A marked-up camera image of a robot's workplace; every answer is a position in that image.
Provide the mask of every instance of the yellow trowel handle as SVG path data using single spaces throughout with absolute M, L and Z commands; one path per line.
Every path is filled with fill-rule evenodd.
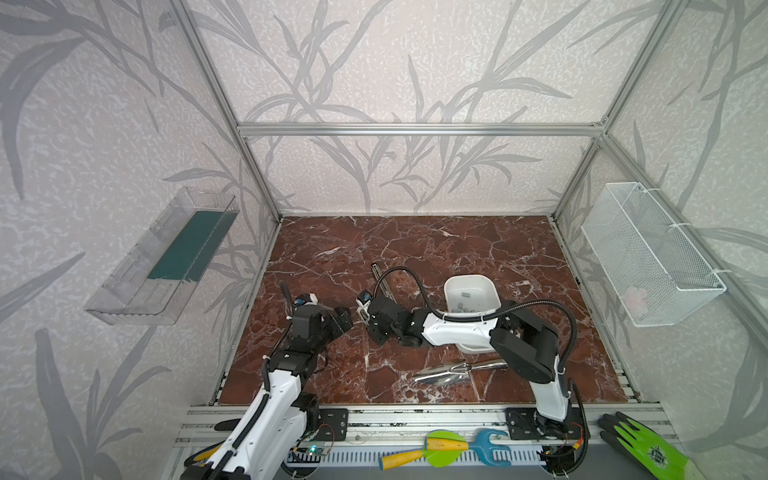
M 382 470 L 389 470 L 390 468 L 399 467 L 406 463 L 413 462 L 424 456 L 423 450 L 416 450 L 414 452 L 396 453 L 394 455 L 387 455 L 379 459 L 379 467 Z
M 469 444 L 460 440 L 427 438 L 427 450 L 469 450 Z

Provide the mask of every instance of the wire mesh basket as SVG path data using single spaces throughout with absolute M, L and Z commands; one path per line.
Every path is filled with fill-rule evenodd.
M 581 230 L 635 326 L 674 325 L 726 289 L 642 184 L 606 184 Z

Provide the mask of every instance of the transparent plastic box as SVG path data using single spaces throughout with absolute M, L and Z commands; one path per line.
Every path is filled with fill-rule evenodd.
M 232 194 L 181 188 L 85 311 L 111 325 L 173 325 L 239 212 Z

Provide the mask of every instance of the green glove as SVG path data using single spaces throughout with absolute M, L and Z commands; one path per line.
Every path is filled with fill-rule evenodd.
M 604 430 L 600 432 L 600 438 L 658 480 L 704 479 L 688 457 L 624 413 L 603 415 L 598 425 Z

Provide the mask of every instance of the marble floor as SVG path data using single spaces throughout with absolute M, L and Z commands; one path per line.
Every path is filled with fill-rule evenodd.
M 262 355 L 286 322 L 278 282 L 288 282 L 294 296 L 315 293 L 324 305 L 353 307 L 360 291 L 372 290 L 372 262 L 382 270 L 409 266 L 441 310 L 442 284 L 467 273 L 489 277 L 502 299 L 564 303 L 579 321 L 578 344 L 566 375 L 576 380 L 585 402 L 627 401 L 546 217 L 289 217 L 277 238 L 221 404 L 249 404 L 261 386 Z M 423 305 L 407 274 L 392 273 L 387 281 L 403 306 Z M 567 319 L 548 307 L 534 311 L 562 332 L 564 346 Z M 414 349 L 390 340 L 379 347 L 368 338 L 356 313 L 353 319 L 352 329 L 329 346 L 328 367 L 306 387 L 321 403 L 534 401 L 529 384 L 511 370 L 474 372 L 472 382 L 457 386 L 416 384 L 410 379 L 414 372 L 464 356 L 454 346 Z

